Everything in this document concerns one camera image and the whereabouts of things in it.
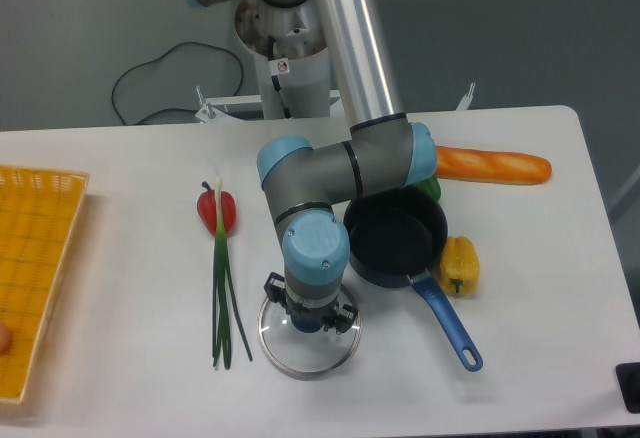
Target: black object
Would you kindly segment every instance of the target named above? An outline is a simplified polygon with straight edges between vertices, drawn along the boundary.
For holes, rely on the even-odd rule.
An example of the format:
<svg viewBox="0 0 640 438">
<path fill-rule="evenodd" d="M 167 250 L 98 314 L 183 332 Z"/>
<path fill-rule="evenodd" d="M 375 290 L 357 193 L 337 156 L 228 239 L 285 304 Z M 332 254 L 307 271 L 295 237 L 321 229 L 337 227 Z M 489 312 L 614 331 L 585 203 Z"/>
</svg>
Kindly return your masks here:
<svg viewBox="0 0 640 438">
<path fill-rule="evenodd" d="M 135 71 L 138 68 L 142 68 L 142 67 L 145 67 L 145 66 L 148 66 L 148 65 L 153 65 L 155 63 L 159 63 L 160 61 L 164 60 L 167 56 L 169 56 L 171 53 L 176 51 L 178 48 L 183 48 L 183 47 L 186 47 L 186 46 L 195 46 L 195 47 L 201 47 L 201 48 L 205 48 L 205 49 L 209 49 L 209 50 L 213 50 L 213 51 L 220 51 L 220 52 L 225 53 L 225 54 L 229 55 L 230 57 L 232 57 L 236 61 L 236 63 L 238 64 L 238 67 L 240 69 L 240 80 L 239 80 L 238 85 L 236 86 L 236 89 L 234 90 L 232 96 L 236 96 L 238 94 L 238 92 L 240 91 L 240 88 L 242 88 L 242 84 L 244 83 L 244 66 L 242 65 L 242 61 L 240 60 L 238 55 L 236 55 L 231 50 L 227 50 L 226 48 L 222 48 L 220 46 L 209 45 L 207 43 L 200 43 L 199 41 L 183 41 L 181 43 L 178 43 L 175 46 L 172 46 L 169 50 L 164 52 L 158 58 L 155 58 L 155 59 L 153 59 L 151 61 L 147 61 L 145 63 L 140 63 L 139 65 L 136 65 L 134 67 L 129 68 L 122 75 L 120 75 L 120 77 L 116 80 L 116 83 L 113 85 L 113 88 L 111 89 L 111 107 L 113 108 L 113 111 L 116 112 L 116 115 L 118 115 L 118 119 L 120 120 L 120 122 L 124 126 L 128 126 L 129 123 L 127 123 L 125 121 L 124 117 L 120 113 L 120 110 L 118 110 L 118 107 L 116 106 L 116 89 L 118 88 L 118 85 L 120 84 L 120 82 L 127 75 L 129 75 L 129 73 L 131 73 L 132 71 Z M 154 111 L 150 115 L 147 115 L 144 118 L 142 118 L 141 120 L 138 120 L 137 122 L 133 123 L 133 125 L 142 125 L 145 122 L 147 122 L 148 120 L 150 120 L 151 118 L 155 118 L 156 116 L 161 115 L 163 113 L 181 112 L 181 113 L 195 114 L 195 113 L 198 112 L 198 109 L 199 108 L 193 108 L 193 109 L 190 109 L 190 108 L 164 108 L 162 110 Z"/>
<path fill-rule="evenodd" d="M 413 186 L 352 201 L 344 225 L 351 241 L 351 266 L 385 288 L 408 286 L 408 276 L 431 268 L 448 236 L 440 205 Z"/>
<path fill-rule="evenodd" d="M 640 363 L 618 365 L 616 375 L 627 410 L 630 413 L 640 413 Z"/>
<path fill-rule="evenodd" d="M 324 328 L 329 331 L 335 328 L 338 333 L 346 333 L 353 326 L 358 316 L 358 309 L 337 300 L 320 308 L 305 308 L 287 295 L 284 277 L 278 273 L 270 273 L 264 284 L 264 291 L 272 303 L 284 308 L 291 316 L 291 323 L 303 333 L 315 333 Z"/>
</svg>

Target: orange object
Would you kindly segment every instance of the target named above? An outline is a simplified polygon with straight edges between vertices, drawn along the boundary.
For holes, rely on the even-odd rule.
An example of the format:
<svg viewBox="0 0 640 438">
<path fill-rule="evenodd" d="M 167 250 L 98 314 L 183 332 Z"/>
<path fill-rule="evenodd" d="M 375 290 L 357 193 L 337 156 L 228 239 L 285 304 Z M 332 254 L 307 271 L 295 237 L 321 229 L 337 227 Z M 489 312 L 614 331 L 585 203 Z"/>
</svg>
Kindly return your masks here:
<svg viewBox="0 0 640 438">
<path fill-rule="evenodd" d="M 551 177 L 544 158 L 511 151 L 481 151 L 437 146 L 435 176 L 452 180 L 509 185 L 538 185 Z"/>
</svg>

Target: yellow basket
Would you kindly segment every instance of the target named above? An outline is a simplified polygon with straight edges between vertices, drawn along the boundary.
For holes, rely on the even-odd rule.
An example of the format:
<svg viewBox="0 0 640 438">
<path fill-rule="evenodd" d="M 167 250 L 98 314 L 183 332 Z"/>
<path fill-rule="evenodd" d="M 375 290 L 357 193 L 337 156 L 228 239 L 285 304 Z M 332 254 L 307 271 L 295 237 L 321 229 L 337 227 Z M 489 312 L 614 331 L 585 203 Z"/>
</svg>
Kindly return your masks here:
<svg viewBox="0 0 640 438">
<path fill-rule="evenodd" d="M 0 355 L 0 402 L 24 398 L 88 180 L 0 165 L 0 321 L 12 335 Z"/>
</svg>

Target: black pan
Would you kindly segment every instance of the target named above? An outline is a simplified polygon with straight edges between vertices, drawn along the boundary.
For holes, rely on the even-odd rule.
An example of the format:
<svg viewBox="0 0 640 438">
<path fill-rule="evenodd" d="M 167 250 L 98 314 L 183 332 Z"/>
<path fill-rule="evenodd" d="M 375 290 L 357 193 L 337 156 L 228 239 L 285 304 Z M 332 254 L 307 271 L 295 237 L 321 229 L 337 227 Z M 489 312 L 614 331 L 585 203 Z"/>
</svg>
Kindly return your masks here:
<svg viewBox="0 0 640 438">
<path fill-rule="evenodd" d="M 397 188 L 352 201 L 344 224 L 354 270 L 385 288 L 411 285 L 433 310 L 464 367 L 482 368 L 480 353 L 429 273 L 447 242 L 440 205 L 413 186 Z"/>
</svg>

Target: pan handle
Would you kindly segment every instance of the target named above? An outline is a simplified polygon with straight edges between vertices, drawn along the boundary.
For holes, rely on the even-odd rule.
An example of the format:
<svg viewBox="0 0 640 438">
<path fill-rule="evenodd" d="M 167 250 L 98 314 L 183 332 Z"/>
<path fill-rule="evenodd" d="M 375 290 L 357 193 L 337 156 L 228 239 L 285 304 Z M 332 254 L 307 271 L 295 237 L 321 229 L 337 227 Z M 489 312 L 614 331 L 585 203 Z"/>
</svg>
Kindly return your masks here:
<svg viewBox="0 0 640 438">
<path fill-rule="evenodd" d="M 480 356 L 476 345 L 473 344 L 467 330 L 465 330 L 460 318 L 458 318 L 435 278 L 428 271 L 425 271 L 419 275 L 409 277 L 409 281 L 411 282 L 411 288 L 433 310 L 462 365 L 469 371 L 480 370 L 482 368 L 482 356 Z"/>
</svg>

